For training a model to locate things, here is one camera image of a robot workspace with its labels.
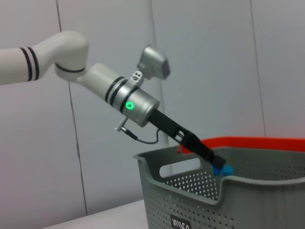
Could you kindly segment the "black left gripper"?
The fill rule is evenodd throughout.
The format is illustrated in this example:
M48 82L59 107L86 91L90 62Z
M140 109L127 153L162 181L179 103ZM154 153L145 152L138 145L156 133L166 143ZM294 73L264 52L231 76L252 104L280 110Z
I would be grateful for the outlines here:
M173 140L179 141L184 148L208 161L213 167L223 169L226 163L225 159L216 155L193 132L181 127L164 113L154 108L148 117L148 121Z

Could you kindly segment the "blue square toy brick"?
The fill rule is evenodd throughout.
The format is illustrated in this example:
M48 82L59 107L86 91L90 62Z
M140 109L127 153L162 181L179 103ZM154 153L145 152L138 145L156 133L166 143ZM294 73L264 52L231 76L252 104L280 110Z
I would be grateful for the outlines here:
M232 176L234 173L234 170L231 165L225 165L222 168L216 168L214 166L211 166L212 172L215 176Z

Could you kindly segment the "grey-green perforated storage basket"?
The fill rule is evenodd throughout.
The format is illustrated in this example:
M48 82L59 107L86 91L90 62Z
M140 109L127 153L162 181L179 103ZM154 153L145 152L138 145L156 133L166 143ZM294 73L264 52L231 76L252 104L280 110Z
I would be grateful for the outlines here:
M177 151L135 155L149 229L305 229L305 152L219 147L231 176L201 160L162 177L161 167L197 158Z

